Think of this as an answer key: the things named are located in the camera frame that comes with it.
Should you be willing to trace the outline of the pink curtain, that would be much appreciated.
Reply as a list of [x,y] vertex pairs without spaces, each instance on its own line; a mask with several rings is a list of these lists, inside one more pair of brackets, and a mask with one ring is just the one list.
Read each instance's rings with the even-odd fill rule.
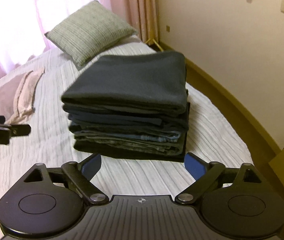
[[[45,33],[93,0],[0,0],[0,78],[52,48]],[[156,0],[98,0],[147,44],[159,40]]]

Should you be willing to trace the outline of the grey striped bedspread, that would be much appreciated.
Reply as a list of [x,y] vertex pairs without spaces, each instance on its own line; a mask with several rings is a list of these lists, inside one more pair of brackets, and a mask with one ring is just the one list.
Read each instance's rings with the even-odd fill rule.
[[[28,121],[31,133],[14,137],[0,145],[0,198],[35,163],[59,167],[67,161],[81,161],[87,154],[74,149],[67,113],[61,95],[78,78],[70,57],[58,48],[11,71],[0,79],[0,87],[16,75],[44,68],[34,97],[34,114]],[[227,167],[240,167],[252,161],[251,154],[231,124],[201,92],[187,85],[190,129],[186,149],[201,159],[219,161]],[[157,160],[125,160],[104,157],[93,183],[109,196],[177,193],[194,179],[181,163]]]

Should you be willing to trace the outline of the folded dark clothes stack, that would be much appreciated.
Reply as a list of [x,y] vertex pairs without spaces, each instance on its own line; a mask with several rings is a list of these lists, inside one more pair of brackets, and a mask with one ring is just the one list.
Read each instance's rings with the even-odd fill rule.
[[75,150],[113,158],[184,160],[190,103],[176,51],[102,56],[63,93]]

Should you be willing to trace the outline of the pink folded blanket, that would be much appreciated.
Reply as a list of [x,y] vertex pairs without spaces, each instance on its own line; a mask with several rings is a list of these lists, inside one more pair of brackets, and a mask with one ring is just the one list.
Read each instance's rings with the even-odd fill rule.
[[23,124],[34,113],[34,97],[38,81],[45,69],[19,74],[0,86],[0,116],[5,124]]

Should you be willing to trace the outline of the grey knitted cushion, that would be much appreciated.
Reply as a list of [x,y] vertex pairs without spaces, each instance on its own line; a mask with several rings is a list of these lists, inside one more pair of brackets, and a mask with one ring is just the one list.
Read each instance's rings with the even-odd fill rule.
[[71,57],[77,69],[137,30],[94,0],[72,13],[45,37]]

